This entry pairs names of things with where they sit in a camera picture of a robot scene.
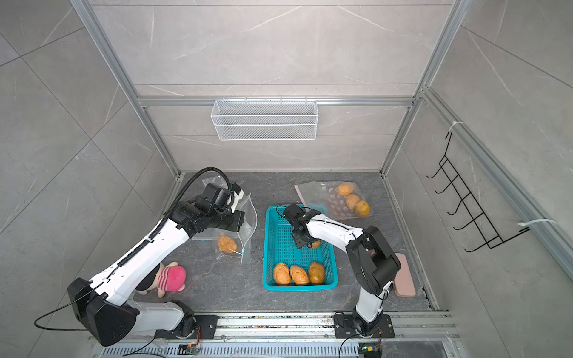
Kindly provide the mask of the clear pink-dotted zipper bag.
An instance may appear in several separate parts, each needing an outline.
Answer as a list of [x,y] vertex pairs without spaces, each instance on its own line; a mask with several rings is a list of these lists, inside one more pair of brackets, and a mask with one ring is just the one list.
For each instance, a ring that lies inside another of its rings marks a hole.
[[359,186],[355,182],[313,181],[295,185],[295,191],[305,207],[318,210],[338,222],[349,219],[366,218],[359,217],[353,210],[349,210],[346,206],[346,196],[337,194],[337,187],[342,183],[353,183],[355,185],[355,191],[352,194],[358,195],[361,201],[368,203],[366,197],[362,194]]

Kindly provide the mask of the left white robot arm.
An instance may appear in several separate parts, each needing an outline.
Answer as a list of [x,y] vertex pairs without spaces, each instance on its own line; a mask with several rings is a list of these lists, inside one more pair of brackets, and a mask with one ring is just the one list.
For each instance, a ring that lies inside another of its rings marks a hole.
[[166,291],[160,282],[173,271],[163,260],[194,235],[208,228],[237,232],[245,213],[235,208],[211,210],[199,201],[182,202],[130,252],[91,279],[75,279],[67,288],[76,319],[104,347],[146,331],[189,337],[195,330],[194,312],[180,301],[138,303],[131,293],[146,289]]

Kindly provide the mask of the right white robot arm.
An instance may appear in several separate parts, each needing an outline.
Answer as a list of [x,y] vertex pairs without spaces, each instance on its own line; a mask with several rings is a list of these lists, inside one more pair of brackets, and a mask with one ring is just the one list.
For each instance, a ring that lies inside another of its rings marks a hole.
[[355,228],[328,218],[318,210],[291,204],[279,214],[292,226],[297,249],[329,243],[348,255],[356,281],[361,285],[352,313],[355,337],[375,332],[383,316],[383,303],[401,269],[401,262],[382,232],[374,227]]

